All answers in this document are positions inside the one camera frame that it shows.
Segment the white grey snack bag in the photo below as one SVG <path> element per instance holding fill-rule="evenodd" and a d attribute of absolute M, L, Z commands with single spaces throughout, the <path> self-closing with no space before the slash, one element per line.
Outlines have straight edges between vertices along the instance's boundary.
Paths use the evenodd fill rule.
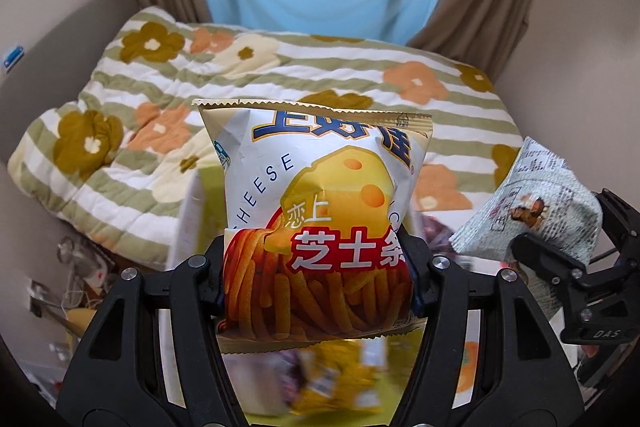
<path fill-rule="evenodd" d="M 584 265 L 602 228 L 596 196 L 581 184 L 562 157 L 530 136 L 506 179 L 450 244 L 463 256 L 512 263 L 510 243 L 532 233 Z"/>

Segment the cheese stick snack bag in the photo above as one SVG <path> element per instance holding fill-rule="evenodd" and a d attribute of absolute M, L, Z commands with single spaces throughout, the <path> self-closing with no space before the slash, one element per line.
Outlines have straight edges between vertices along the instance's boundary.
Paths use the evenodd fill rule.
<path fill-rule="evenodd" d="M 266 100 L 196 106 L 224 172 L 224 351 L 413 329 L 400 232 L 431 116 Z"/>

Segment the gold foil snack bag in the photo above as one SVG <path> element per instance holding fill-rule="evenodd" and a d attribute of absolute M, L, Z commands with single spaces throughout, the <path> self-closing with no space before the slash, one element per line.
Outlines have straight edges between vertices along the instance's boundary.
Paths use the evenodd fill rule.
<path fill-rule="evenodd" d="M 334 411 L 374 413 L 380 409 L 378 365 L 363 340 L 332 340 L 300 352 L 304 383 L 291 402 L 292 413 Z"/>

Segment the green storage box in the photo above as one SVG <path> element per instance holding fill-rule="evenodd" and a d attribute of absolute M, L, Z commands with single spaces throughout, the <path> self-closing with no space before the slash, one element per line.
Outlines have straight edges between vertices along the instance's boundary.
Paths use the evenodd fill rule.
<path fill-rule="evenodd" d="M 398 187 L 378 155 L 345 147 L 296 173 L 285 187 L 258 181 L 267 216 L 228 225 L 224 173 L 180 161 L 180 218 L 194 239 L 224 240 L 224 318 L 216 338 L 232 355 L 416 328 L 412 282 L 390 209 Z"/>

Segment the dark purple snack bag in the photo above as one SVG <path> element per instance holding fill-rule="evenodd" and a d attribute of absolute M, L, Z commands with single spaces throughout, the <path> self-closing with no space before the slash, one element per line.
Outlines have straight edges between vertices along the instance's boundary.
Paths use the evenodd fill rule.
<path fill-rule="evenodd" d="M 424 241 L 427 243 L 428 249 L 434 256 L 447 256 L 453 258 L 456 255 L 452 248 L 450 239 L 454 235 L 447 225 L 438 221 L 436 218 L 419 213 L 421 219 L 421 227 L 424 235 Z"/>

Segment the floral striped quilt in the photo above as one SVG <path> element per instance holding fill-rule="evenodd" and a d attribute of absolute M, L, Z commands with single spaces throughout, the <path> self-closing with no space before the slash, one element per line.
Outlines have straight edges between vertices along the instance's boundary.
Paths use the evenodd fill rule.
<path fill-rule="evenodd" d="M 523 139 L 486 74 L 381 41 L 187 24 L 159 8 L 111 31 L 71 95 L 25 117 L 17 187 L 112 253 L 163 269 L 193 179 L 226 183 L 215 232 L 370 235 L 410 210 L 460 227 Z"/>

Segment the grey headboard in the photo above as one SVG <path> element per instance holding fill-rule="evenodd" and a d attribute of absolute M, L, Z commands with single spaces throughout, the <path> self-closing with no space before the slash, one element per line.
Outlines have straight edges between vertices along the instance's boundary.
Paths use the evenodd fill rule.
<path fill-rule="evenodd" d="M 3 164 L 35 118 L 77 98 L 106 46 L 139 10 L 137 0 L 91 0 L 27 51 L 1 81 Z"/>

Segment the blue white object on headboard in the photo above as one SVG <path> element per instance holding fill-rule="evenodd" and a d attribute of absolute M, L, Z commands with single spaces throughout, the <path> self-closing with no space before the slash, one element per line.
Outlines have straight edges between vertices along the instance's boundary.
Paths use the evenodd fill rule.
<path fill-rule="evenodd" d="M 14 46 L 9 52 L 2 57 L 1 65 L 3 72 L 9 72 L 24 56 L 24 48 L 22 46 Z"/>

